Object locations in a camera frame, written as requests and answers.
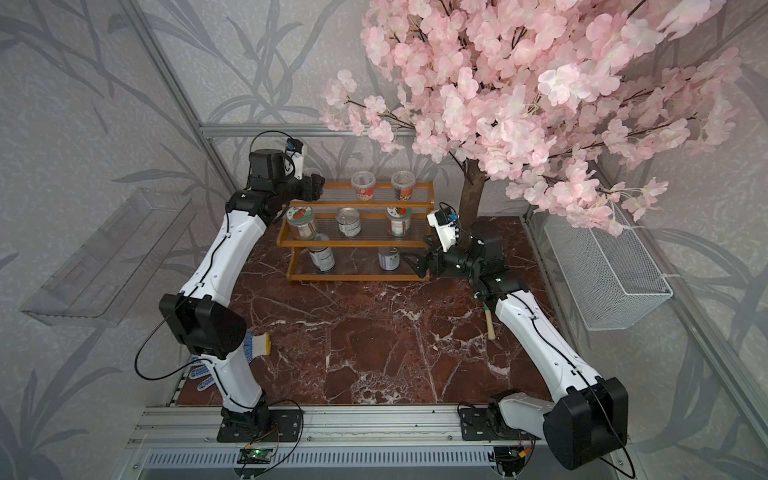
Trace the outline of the small clear red-label seed jar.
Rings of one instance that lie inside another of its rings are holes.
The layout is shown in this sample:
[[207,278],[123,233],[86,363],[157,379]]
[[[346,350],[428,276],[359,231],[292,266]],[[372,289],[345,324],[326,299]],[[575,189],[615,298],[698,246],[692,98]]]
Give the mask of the small clear red-label seed jar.
[[411,199],[413,189],[416,183],[415,175],[410,171],[398,171],[391,177],[391,184],[394,194],[399,201],[408,201]]

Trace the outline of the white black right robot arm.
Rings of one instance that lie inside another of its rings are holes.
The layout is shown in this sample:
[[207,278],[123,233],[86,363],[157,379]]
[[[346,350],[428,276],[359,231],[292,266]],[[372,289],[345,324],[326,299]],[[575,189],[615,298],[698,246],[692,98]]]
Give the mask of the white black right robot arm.
[[605,461],[628,442],[629,396],[617,378],[603,378],[565,341],[544,314],[527,285],[505,264],[502,235],[492,224],[469,230],[457,214],[428,214],[434,234],[425,254],[402,258],[425,278],[464,278],[484,306],[488,321],[498,320],[517,338],[550,392],[544,401],[523,392],[493,396],[478,416],[485,421],[473,436],[511,440],[527,434],[542,440],[554,458],[574,470]]

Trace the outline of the silver green label tin can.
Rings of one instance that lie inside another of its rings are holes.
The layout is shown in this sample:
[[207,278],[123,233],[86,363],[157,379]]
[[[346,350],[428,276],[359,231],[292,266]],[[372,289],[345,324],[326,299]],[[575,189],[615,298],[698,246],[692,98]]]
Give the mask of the silver green label tin can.
[[344,237],[355,237],[362,230],[360,213],[355,208],[340,208],[336,215],[336,221],[339,231]]

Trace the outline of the clear jar tomato lid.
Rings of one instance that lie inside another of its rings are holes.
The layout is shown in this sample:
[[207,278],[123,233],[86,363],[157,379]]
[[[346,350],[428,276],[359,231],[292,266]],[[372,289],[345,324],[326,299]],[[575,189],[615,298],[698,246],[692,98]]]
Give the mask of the clear jar tomato lid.
[[396,238],[405,237],[410,230],[412,210],[406,207],[387,207],[386,216],[390,234]]

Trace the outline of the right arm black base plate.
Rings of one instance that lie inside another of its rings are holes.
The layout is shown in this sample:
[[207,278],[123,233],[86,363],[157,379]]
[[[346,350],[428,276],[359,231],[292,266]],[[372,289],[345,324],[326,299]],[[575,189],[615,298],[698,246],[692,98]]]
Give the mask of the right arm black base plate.
[[461,437],[464,441],[507,440],[492,425],[487,407],[478,407],[469,403],[456,406],[459,417]]

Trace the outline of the tall clear tomato-label jar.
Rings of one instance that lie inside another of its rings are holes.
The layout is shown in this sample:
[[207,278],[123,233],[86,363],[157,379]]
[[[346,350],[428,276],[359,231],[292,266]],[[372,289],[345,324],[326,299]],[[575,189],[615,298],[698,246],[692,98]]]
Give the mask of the tall clear tomato-label jar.
[[317,236],[314,210],[310,206],[291,206],[286,213],[286,222],[297,240],[309,241]]

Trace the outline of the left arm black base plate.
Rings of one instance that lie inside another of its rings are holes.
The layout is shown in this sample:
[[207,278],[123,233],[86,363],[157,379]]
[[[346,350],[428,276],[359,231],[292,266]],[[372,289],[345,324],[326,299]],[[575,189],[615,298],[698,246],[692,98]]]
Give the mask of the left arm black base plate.
[[298,409],[257,409],[233,412],[221,409],[218,443],[295,442],[303,414]]

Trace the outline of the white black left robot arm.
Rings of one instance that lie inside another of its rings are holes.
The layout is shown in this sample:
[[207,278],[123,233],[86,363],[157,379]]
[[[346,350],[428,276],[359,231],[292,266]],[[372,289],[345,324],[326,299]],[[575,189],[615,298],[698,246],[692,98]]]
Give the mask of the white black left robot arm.
[[159,303],[173,336],[206,365],[231,412],[249,413],[263,396],[245,354],[246,323],[229,309],[231,294],[253,247],[284,208],[320,198],[325,179],[306,177],[303,163],[298,140],[251,152],[246,186],[227,201],[211,248],[180,292]]

